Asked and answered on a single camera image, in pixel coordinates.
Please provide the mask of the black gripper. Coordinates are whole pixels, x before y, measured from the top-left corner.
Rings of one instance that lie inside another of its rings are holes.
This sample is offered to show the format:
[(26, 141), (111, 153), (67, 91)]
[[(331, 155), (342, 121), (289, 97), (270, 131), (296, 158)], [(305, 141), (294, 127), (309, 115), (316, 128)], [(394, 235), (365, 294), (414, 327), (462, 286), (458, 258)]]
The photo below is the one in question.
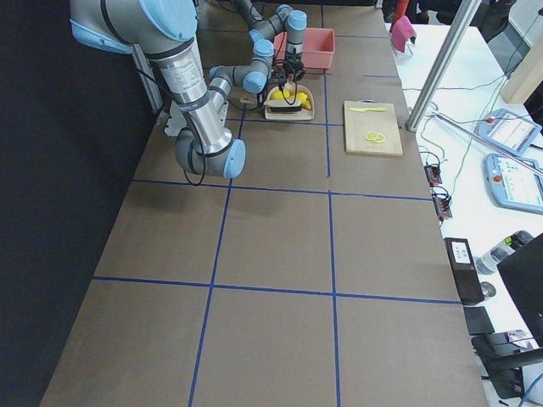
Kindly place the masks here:
[(302, 54), (286, 52), (283, 59), (283, 69), (285, 70), (286, 76), (291, 75), (293, 79), (302, 79), (305, 75)]
[(270, 77), (270, 85), (284, 87), (287, 83), (287, 73), (281, 65), (274, 64)]

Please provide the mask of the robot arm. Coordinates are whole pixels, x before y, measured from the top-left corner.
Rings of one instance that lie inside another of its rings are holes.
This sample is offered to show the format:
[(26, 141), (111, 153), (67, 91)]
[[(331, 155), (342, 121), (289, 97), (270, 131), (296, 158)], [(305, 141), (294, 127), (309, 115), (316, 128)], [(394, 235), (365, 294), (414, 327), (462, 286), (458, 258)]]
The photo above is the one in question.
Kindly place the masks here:
[(282, 29), (293, 12), (286, 6), (265, 20), (248, 1), (234, 7), (249, 26), (252, 58), (246, 65), (219, 66), (204, 79), (191, 1), (72, 1), (70, 23), (81, 44), (110, 53), (129, 54), (134, 46), (163, 75), (186, 125), (176, 138), (176, 160), (182, 169), (200, 176), (232, 179), (241, 174), (246, 148), (225, 127), (219, 113), (228, 93), (240, 86), (258, 94), (272, 72), (273, 29)]
[(307, 15), (287, 4), (280, 4), (271, 10), (269, 18), (264, 17), (251, 1), (230, 1), (236, 12), (249, 27), (249, 37), (256, 43), (260, 39), (273, 42), (277, 36), (283, 35), (284, 55), (272, 45), (272, 65), (280, 66), (286, 77), (299, 81), (305, 75), (302, 61), (304, 51)]

